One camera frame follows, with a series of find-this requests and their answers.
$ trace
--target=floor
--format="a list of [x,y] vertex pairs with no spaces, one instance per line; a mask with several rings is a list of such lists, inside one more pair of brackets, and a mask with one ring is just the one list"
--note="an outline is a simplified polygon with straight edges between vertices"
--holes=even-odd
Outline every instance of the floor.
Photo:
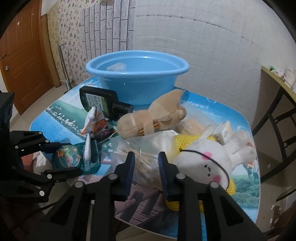
[[[44,111],[49,105],[51,105],[55,100],[61,97],[64,92],[66,91],[65,86],[61,86],[59,88],[52,88],[48,92],[46,92],[43,96],[41,96],[35,103],[33,103],[22,115],[21,117],[15,122],[15,124],[11,127],[11,130],[29,130],[30,124],[32,121],[42,112]],[[271,162],[266,156],[260,158],[260,169],[266,169],[268,164]],[[270,230],[271,228],[271,218],[273,217],[273,207],[279,205],[282,210],[285,205],[285,202],[275,203],[276,198],[283,192],[284,188],[284,174],[277,175],[272,179],[266,181],[261,185],[261,198],[260,198],[260,209],[259,215],[257,218],[256,225],[260,228],[261,231],[265,232]],[[50,198],[50,202],[56,201],[58,198],[57,196]],[[131,227],[128,230],[122,231],[119,233],[118,240],[126,240],[127,238],[137,236],[137,240],[147,239],[147,240],[155,240],[161,239],[165,240],[165,238],[158,236],[157,238],[153,238],[152,234],[147,234],[142,230],[137,228]]]

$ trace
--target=black cable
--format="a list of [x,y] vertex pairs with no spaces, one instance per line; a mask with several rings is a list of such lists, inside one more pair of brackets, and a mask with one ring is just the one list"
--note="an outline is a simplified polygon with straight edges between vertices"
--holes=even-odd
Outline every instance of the black cable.
[[227,185],[227,188],[229,187],[229,184],[230,184],[230,178],[229,178],[229,175],[227,173],[227,171],[219,164],[217,163],[214,159],[210,158],[209,156],[205,155],[204,153],[201,153],[199,151],[195,151],[195,150],[183,150],[183,149],[180,149],[180,151],[187,151],[187,152],[194,152],[194,153],[197,153],[197,154],[200,154],[202,156],[204,156],[205,158],[211,160],[213,163],[215,163],[218,167],[221,168],[221,170],[226,174],[227,176],[227,181],[228,181],[228,185]]
[[21,227],[21,226],[22,226],[22,225],[23,225],[23,224],[24,224],[29,218],[31,218],[32,216],[34,216],[34,215],[37,214],[38,212],[41,212],[41,211],[43,211],[43,210],[46,210],[46,209],[52,207],[52,206],[55,205],[57,202],[58,202],[58,201],[53,202],[53,203],[51,203],[51,204],[49,204],[49,205],[47,205],[47,206],[45,206],[45,207],[41,207],[41,208],[39,208],[39,209],[34,210],[33,212],[31,212],[30,214],[28,214],[27,216],[25,216],[25,217],[23,218],[23,220],[21,220],[19,223],[13,225],[13,226],[10,228],[10,230],[13,232],[13,231],[16,230],[17,228]]

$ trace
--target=metal screw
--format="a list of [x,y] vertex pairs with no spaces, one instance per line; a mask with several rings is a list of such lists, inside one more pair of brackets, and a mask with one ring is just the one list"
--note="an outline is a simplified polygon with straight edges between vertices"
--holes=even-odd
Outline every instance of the metal screw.
[[74,184],[74,186],[75,186],[76,188],[81,188],[81,187],[83,186],[83,182],[76,182],[76,183]]
[[211,185],[212,188],[219,187],[219,183],[217,183],[217,182],[211,182],[210,185]]
[[115,173],[111,173],[108,177],[111,180],[115,180],[117,178],[117,175]]
[[185,175],[184,175],[183,173],[178,173],[178,174],[176,175],[176,177],[177,177],[178,179],[184,179],[184,178],[185,178]]

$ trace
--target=yellow knitted clothing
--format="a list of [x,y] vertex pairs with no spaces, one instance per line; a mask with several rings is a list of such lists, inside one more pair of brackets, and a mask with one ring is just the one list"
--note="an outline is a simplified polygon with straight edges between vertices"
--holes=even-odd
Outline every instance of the yellow knitted clothing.
[[[192,142],[197,140],[200,137],[200,135],[197,136],[189,136],[189,135],[176,135],[175,141],[176,141],[176,146],[178,149],[178,152],[180,153],[180,150],[186,148],[189,146]],[[213,135],[210,135],[207,139],[212,140],[212,141],[217,141],[216,138]],[[235,188],[235,183],[232,179],[230,179],[229,187],[226,189],[226,192],[229,195],[234,195],[236,192]],[[172,211],[179,211],[179,202],[168,202],[165,200],[167,207],[172,210]],[[203,213],[203,204],[202,201],[199,201],[199,207],[200,207],[200,212]]]

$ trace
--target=wooden door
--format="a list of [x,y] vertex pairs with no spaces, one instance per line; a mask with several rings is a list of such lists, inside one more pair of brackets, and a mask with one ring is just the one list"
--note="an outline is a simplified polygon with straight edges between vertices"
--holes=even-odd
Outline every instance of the wooden door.
[[53,87],[39,39],[40,0],[31,0],[13,19],[0,39],[1,72],[15,106],[22,114]]

